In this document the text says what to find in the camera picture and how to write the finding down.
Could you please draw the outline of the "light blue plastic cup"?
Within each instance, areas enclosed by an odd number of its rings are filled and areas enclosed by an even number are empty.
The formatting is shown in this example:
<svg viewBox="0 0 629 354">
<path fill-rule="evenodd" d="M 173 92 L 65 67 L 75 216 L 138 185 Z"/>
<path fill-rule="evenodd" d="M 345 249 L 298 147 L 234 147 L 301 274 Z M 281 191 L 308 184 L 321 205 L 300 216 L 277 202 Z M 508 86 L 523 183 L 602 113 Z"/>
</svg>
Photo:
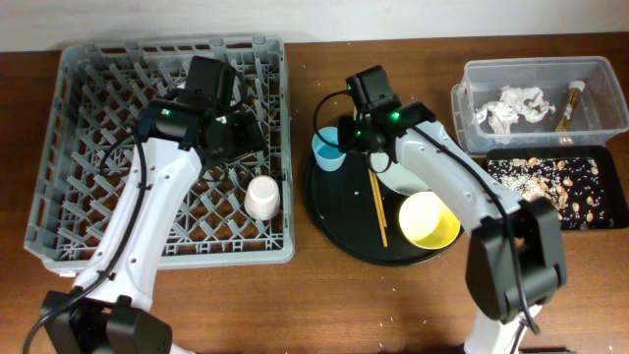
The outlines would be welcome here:
<svg viewBox="0 0 629 354">
<path fill-rule="evenodd" d="M 346 154 L 338 149 L 338 129 L 325 127 L 317 131 L 312 139 L 315 162 L 326 172 L 338 170 Z"/>
</svg>

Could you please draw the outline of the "white paper cup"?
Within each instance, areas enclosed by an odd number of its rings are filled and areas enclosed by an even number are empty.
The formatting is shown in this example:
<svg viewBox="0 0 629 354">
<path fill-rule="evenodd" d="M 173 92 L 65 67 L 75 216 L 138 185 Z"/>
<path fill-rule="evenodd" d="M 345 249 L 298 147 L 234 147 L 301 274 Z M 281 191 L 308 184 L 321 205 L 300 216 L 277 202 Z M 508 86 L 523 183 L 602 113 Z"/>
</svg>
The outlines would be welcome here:
<svg viewBox="0 0 629 354">
<path fill-rule="evenodd" d="M 280 210 L 280 192 L 276 181 L 265 175 L 255 177 L 247 188 L 244 207 L 256 220 L 269 220 Z"/>
</svg>

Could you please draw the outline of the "yellow bowl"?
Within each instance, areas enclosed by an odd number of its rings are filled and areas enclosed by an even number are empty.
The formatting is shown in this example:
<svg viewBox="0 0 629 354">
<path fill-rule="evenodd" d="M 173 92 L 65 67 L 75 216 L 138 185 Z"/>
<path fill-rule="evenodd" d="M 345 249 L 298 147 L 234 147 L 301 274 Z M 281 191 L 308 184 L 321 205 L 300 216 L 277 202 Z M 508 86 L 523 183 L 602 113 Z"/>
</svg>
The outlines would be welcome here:
<svg viewBox="0 0 629 354">
<path fill-rule="evenodd" d="M 403 236 L 424 250 L 441 250 L 459 236 L 461 223 L 434 192 L 418 192 L 400 206 L 398 223 Z"/>
</svg>

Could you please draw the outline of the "gold foil wrapper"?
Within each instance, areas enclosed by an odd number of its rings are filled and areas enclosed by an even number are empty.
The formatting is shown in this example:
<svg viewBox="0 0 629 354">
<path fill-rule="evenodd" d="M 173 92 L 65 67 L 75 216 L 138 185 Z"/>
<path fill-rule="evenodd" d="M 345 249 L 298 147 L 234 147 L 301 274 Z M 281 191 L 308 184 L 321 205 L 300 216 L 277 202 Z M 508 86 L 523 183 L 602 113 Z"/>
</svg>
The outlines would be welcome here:
<svg viewBox="0 0 629 354">
<path fill-rule="evenodd" d="M 571 117 L 574 111 L 576 110 L 581 95 L 585 89 L 585 83 L 583 81 L 573 81 L 568 86 L 568 96 L 565 108 L 563 110 L 561 119 L 556 127 L 556 132 L 564 133 L 569 130 L 569 125 L 571 122 Z"/>
</svg>

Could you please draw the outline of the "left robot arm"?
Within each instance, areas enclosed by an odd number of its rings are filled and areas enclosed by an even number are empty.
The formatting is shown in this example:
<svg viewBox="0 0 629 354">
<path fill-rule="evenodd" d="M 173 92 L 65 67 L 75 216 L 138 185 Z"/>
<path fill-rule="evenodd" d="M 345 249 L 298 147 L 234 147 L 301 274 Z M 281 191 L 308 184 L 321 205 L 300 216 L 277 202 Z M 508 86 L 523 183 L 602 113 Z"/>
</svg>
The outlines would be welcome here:
<svg viewBox="0 0 629 354">
<path fill-rule="evenodd" d="M 195 56 L 182 88 L 154 97 L 129 131 L 132 165 L 104 237 L 68 293 L 49 291 L 23 344 L 44 328 L 60 353 L 180 353 L 169 324 L 150 313 L 157 266 L 180 206 L 206 171 L 265 146 L 243 113 L 246 79 Z"/>
</svg>

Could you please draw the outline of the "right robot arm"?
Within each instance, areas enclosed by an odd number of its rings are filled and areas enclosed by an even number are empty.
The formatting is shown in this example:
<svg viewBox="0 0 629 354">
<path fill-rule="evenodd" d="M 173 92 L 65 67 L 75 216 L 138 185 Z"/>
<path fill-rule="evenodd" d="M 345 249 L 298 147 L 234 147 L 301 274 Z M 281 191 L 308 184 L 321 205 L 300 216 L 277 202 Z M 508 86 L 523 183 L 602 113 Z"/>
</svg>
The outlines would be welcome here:
<svg viewBox="0 0 629 354">
<path fill-rule="evenodd" d="M 462 151 L 423 103 L 401 103 L 384 69 L 346 80 L 356 109 L 339 122 L 345 151 L 384 152 L 417 175 L 470 236 L 466 285 L 479 308 L 466 353 L 517 353 L 534 320 L 567 281 L 558 212 L 532 202 L 487 174 Z"/>
</svg>

